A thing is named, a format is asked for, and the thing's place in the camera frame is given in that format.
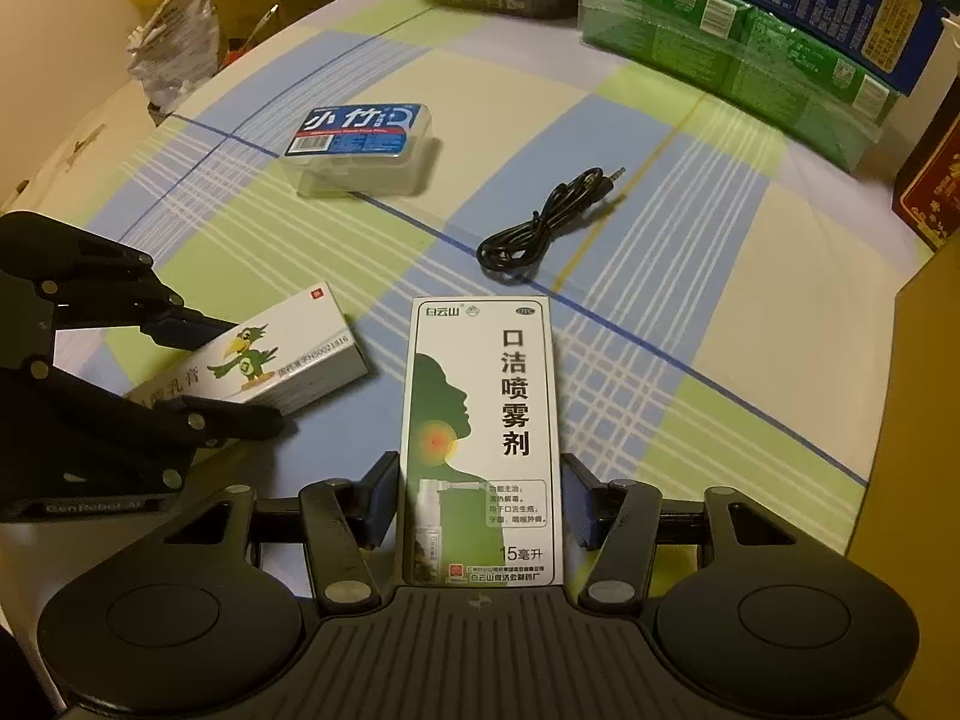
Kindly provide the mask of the white green spray box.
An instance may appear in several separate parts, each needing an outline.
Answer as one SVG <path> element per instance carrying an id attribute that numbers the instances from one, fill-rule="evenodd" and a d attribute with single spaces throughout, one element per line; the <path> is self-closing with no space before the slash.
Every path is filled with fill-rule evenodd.
<path id="1" fill-rule="evenodd" d="M 563 580 L 550 305 L 412 305 L 402 427 L 402 577 L 423 587 Z"/>

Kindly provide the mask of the white parrot ointment box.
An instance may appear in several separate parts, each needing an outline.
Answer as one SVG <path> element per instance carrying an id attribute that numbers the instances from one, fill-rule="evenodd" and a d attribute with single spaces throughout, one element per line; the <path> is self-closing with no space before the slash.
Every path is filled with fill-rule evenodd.
<path id="1" fill-rule="evenodd" d="M 151 408 L 200 397 L 270 406 L 288 416 L 366 374 L 334 291 L 320 281 L 224 332 L 127 398 Z"/>

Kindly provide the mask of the clear blue label floss box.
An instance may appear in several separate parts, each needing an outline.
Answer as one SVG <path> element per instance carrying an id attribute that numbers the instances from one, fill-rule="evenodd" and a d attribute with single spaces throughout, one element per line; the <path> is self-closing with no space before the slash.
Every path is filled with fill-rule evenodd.
<path id="1" fill-rule="evenodd" d="M 308 199 L 334 193 L 416 195 L 436 156 L 431 110 L 420 103 L 316 106 L 291 130 L 278 159 Z"/>

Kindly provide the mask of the crumpled silver bag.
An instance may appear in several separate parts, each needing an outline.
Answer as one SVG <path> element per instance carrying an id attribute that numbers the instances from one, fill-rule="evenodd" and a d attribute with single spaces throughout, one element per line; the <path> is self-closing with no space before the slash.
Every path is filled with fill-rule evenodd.
<path id="1" fill-rule="evenodd" d="M 223 41 L 213 0 L 163 0 L 127 43 L 128 75 L 148 104 L 169 114 L 220 70 Z"/>

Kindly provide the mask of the checked tablecloth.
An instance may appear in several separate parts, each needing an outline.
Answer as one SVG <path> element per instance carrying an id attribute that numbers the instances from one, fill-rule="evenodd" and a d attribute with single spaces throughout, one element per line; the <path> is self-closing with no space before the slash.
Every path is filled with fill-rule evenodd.
<path id="1" fill-rule="evenodd" d="M 436 138 L 408 199 L 300 197 L 278 155 L 311 107 L 420 103 Z M 239 322 L 332 286 L 370 373 L 187 491 L 291 496 L 402 437 L 418 296 L 550 301 L 563 445 L 677 499 L 729 484 L 844 548 L 871 474 L 896 291 L 926 250 L 889 189 L 578 28 L 338 0 L 153 125 L 137 88 L 21 192 L 155 259 Z"/>

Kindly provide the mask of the open brown cardboard box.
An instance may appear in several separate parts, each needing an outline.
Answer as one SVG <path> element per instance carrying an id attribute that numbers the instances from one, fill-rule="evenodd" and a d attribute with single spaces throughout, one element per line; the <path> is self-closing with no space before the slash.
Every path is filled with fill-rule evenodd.
<path id="1" fill-rule="evenodd" d="M 896 294 L 884 416 L 848 556 L 918 619 L 918 655 L 896 708 L 957 717 L 957 238 Z"/>

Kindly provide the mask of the dark red gift bag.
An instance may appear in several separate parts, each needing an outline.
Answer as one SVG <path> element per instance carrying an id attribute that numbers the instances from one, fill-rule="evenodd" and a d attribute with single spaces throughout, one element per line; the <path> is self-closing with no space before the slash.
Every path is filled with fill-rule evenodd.
<path id="1" fill-rule="evenodd" d="M 931 250 L 958 229 L 958 115 L 932 122 L 893 184 L 892 210 Z"/>

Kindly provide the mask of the green wrapped drink pack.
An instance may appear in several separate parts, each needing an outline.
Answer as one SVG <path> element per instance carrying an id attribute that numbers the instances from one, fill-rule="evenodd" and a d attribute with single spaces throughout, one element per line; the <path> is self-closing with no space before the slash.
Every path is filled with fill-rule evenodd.
<path id="1" fill-rule="evenodd" d="M 900 94 L 742 0 L 579 0 L 583 41 L 708 91 L 853 171 Z"/>

